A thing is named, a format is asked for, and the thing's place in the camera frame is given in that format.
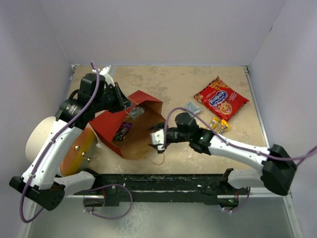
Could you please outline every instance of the cookie package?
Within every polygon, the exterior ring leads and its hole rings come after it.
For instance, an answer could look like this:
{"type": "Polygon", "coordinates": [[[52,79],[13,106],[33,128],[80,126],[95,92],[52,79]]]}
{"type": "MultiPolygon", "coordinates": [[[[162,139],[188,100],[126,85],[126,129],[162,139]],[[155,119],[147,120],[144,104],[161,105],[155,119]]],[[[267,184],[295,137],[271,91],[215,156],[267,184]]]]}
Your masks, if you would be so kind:
{"type": "Polygon", "coordinates": [[[219,76],[194,98],[226,121],[229,121],[249,101],[228,87],[219,76]]]}

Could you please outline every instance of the beige table surface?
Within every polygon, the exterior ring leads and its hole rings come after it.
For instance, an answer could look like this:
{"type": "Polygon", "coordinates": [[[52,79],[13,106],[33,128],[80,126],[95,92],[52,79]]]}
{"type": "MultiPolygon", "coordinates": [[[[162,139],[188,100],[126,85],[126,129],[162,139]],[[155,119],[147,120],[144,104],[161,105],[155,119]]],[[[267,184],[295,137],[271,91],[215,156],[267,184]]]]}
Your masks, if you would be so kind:
{"type": "MultiPolygon", "coordinates": [[[[76,67],[70,92],[79,88],[80,79],[89,72],[91,68],[88,66],[76,67]]],[[[193,96],[217,76],[250,100],[232,117],[229,121],[231,129],[223,135],[240,142],[264,146],[260,123],[243,67],[118,66],[115,68],[113,79],[119,83],[126,96],[142,90],[162,100],[162,115],[165,118],[173,108],[185,106],[191,101],[203,109],[199,116],[209,123],[214,114],[194,100],[193,96]]],[[[177,112],[172,116],[169,126],[175,126],[176,115],[177,112]]],[[[148,156],[158,164],[163,160],[163,155],[158,155],[154,149],[148,156]]],[[[102,144],[101,148],[96,148],[89,168],[104,174],[211,174],[223,173],[227,168],[246,169],[248,166],[224,157],[199,154],[193,151],[188,143],[177,143],[169,145],[165,152],[165,162],[160,166],[154,165],[146,157],[140,161],[123,159],[102,144]]]]}

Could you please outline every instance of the cookie image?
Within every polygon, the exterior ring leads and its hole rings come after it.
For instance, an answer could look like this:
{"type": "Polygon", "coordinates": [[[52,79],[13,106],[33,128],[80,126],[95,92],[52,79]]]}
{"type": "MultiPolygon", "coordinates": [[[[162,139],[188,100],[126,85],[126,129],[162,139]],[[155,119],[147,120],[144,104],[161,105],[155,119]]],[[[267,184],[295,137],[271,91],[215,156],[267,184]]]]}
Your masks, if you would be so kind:
{"type": "Polygon", "coordinates": [[[232,113],[232,105],[230,103],[222,103],[220,105],[220,111],[222,114],[229,115],[232,113]]]}

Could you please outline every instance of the white wall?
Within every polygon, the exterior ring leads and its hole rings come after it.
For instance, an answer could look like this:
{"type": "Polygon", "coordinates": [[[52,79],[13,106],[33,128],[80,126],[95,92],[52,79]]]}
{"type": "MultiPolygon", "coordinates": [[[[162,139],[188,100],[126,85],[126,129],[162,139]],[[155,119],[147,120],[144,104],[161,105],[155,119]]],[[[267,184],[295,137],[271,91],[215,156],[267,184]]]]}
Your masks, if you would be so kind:
{"type": "MultiPolygon", "coordinates": [[[[251,65],[251,80],[270,144],[292,156],[317,144],[317,1],[288,0],[251,65]]],[[[317,156],[293,181],[296,212],[307,238],[317,237],[317,156]]]]}
{"type": "Polygon", "coordinates": [[[71,63],[247,65],[285,0],[39,0],[71,63]]]}
{"type": "Polygon", "coordinates": [[[25,144],[66,95],[71,66],[41,6],[0,0],[0,231],[18,236],[20,194],[8,186],[28,166],[25,144]]]}

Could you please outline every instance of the snack bag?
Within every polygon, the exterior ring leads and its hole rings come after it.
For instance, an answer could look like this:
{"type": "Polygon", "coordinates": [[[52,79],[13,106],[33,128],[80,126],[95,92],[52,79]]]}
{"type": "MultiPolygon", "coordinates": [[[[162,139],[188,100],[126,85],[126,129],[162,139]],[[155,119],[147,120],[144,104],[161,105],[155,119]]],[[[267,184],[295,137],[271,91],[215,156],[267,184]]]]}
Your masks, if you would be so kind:
{"type": "Polygon", "coordinates": [[[219,76],[194,98],[226,121],[229,121],[249,101],[229,88],[219,76]]]}
{"type": "Polygon", "coordinates": [[[197,107],[195,104],[193,104],[192,102],[188,102],[185,106],[186,109],[190,110],[193,114],[198,114],[200,112],[202,112],[203,110],[199,107],[197,107]]]}
{"type": "Polygon", "coordinates": [[[227,131],[227,130],[229,130],[229,129],[230,129],[229,124],[228,124],[224,119],[222,119],[222,120],[221,120],[220,129],[217,131],[217,133],[219,133],[220,135],[222,135],[225,131],[227,131]]]}
{"type": "Polygon", "coordinates": [[[218,125],[218,122],[219,122],[219,121],[220,121],[220,120],[219,120],[217,117],[213,117],[209,126],[210,126],[212,129],[215,129],[216,126],[218,125]]]}
{"type": "Polygon", "coordinates": [[[132,126],[132,123],[129,123],[129,122],[121,123],[121,126],[119,127],[118,131],[114,135],[113,140],[122,141],[124,137],[127,135],[127,133],[129,132],[131,126],[132,126]]]}

